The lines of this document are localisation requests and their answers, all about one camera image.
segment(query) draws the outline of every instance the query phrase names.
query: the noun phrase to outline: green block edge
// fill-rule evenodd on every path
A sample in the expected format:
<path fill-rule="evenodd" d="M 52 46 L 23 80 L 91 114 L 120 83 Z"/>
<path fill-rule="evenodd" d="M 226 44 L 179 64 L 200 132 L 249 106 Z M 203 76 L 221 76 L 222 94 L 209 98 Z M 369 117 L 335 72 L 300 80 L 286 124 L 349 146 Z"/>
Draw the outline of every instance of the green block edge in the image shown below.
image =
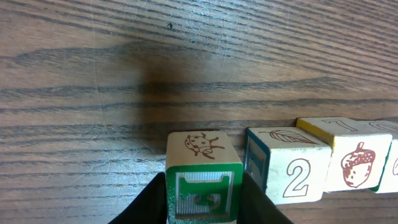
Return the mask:
<path fill-rule="evenodd" d="M 206 219 L 176 219 L 175 218 L 175 173 L 176 172 L 219 172 L 233 171 L 233 191 L 231 199 L 231 210 L 229 218 L 206 218 Z M 232 164 L 204 164 L 191 166 L 173 166 L 166 170 L 166 191 L 167 191 L 167 208 L 169 211 L 169 223 L 222 223 L 231 222 L 238 217 L 239 198 L 241 193 L 241 185 L 243 178 L 242 163 Z"/>

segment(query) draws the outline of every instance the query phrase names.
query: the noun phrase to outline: toy block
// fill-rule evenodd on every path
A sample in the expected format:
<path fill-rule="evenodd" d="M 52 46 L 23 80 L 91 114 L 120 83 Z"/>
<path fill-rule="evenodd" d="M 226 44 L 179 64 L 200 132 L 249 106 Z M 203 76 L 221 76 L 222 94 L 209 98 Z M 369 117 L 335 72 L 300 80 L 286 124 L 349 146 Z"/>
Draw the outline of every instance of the toy block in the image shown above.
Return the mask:
<path fill-rule="evenodd" d="M 348 118 L 300 118 L 296 127 L 331 146 L 324 191 L 355 190 L 379 184 L 392 136 L 363 128 Z"/>
<path fill-rule="evenodd" d="M 293 128 L 248 128 L 244 168 L 276 205 L 322 198 L 331 149 Z"/>
<path fill-rule="evenodd" d="M 390 121 L 357 121 L 366 129 L 392 134 L 390 151 L 384 164 L 379 185 L 370 188 L 375 193 L 398 192 L 398 124 Z"/>
<path fill-rule="evenodd" d="M 169 134 L 169 223 L 231 222 L 238 216 L 243 165 L 222 131 Z"/>

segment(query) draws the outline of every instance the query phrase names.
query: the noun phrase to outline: wooden table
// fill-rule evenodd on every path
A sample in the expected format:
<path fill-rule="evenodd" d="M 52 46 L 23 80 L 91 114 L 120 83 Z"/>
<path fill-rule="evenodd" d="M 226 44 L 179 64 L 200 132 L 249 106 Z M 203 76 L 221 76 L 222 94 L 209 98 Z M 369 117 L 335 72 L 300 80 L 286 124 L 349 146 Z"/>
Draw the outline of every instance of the wooden table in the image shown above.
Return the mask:
<path fill-rule="evenodd" d="M 295 118 L 398 121 L 396 0 L 2 0 L 0 223 L 107 223 L 168 133 Z M 398 194 L 282 205 L 295 223 L 397 223 Z"/>

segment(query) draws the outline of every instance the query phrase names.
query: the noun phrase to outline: number 2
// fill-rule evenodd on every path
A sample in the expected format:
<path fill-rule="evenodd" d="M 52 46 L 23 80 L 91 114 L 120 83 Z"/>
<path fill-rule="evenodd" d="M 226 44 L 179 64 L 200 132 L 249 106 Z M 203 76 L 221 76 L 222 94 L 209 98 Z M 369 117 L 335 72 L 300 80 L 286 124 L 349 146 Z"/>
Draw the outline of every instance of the number 2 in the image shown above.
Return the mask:
<path fill-rule="evenodd" d="M 330 119 L 330 120 L 322 120 L 325 123 L 331 124 L 331 123 L 336 123 L 338 125 L 340 125 L 341 127 L 350 130 L 350 131 L 357 131 L 357 129 L 348 126 L 347 124 L 345 124 L 344 122 L 337 120 L 337 119 Z"/>
<path fill-rule="evenodd" d="M 311 172 L 311 165 L 308 160 L 306 159 L 295 159 L 287 166 L 286 173 L 287 175 L 291 176 L 296 173 L 297 176 L 291 183 L 287 186 L 284 197 L 303 197 L 307 196 L 308 191 L 308 184 L 299 188 L 299 185 L 304 182 L 308 178 Z"/>

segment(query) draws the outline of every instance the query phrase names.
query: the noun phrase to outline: block with leaf drawing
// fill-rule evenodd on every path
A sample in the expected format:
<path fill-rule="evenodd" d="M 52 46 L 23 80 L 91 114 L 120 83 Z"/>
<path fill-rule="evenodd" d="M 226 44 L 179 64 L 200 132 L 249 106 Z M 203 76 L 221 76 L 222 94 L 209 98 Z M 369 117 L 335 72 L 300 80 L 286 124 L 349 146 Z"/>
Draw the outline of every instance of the block with leaf drawing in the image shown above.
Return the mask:
<path fill-rule="evenodd" d="M 390 121 L 357 121 L 361 128 L 392 134 L 390 151 L 384 164 L 379 185 L 371 188 L 375 193 L 398 192 L 398 124 Z"/>
<path fill-rule="evenodd" d="M 243 165 L 222 131 L 171 133 L 166 186 L 169 223 L 236 219 Z"/>
<path fill-rule="evenodd" d="M 322 198 L 331 149 L 293 127 L 248 128 L 244 168 L 274 204 Z"/>
<path fill-rule="evenodd" d="M 379 183 L 392 136 L 363 128 L 342 117 L 300 118 L 296 127 L 332 148 L 326 192 L 375 187 Z"/>

